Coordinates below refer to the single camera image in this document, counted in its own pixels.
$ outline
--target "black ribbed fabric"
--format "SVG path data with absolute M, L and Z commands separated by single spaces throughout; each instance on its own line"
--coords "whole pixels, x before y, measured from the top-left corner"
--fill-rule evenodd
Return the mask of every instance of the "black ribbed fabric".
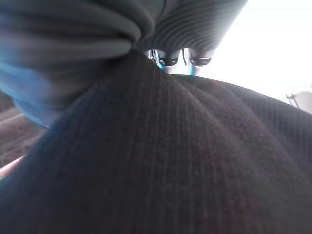
M 138 52 L 111 65 L 0 183 L 0 233 L 312 233 L 311 115 Z

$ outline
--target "ribbed knit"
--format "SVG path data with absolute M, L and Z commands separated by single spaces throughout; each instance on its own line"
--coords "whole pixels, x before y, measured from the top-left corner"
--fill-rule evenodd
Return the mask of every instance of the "ribbed knit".
M 1 234 L 310 234 L 312 116 L 132 51 L 0 183 Z

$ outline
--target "black sweater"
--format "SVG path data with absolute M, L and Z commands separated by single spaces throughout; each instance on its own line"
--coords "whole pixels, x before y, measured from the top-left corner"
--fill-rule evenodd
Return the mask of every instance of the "black sweater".
M 132 51 L 1 181 L 0 233 L 311 234 L 311 143 L 311 115 Z

